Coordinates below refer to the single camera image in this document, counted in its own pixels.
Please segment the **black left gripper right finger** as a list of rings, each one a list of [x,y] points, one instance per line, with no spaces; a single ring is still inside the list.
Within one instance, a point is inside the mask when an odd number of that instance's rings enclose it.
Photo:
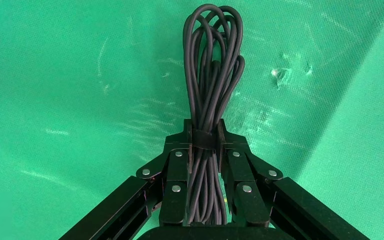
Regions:
[[[217,126],[229,227],[240,240],[364,240],[366,236],[281,170],[252,153],[244,136]]]

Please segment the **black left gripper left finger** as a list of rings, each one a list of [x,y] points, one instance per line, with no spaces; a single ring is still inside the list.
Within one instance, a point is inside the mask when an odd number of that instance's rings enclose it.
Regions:
[[[162,227],[186,224],[192,124],[165,138],[160,155],[140,167],[71,229],[63,240],[157,240]]]

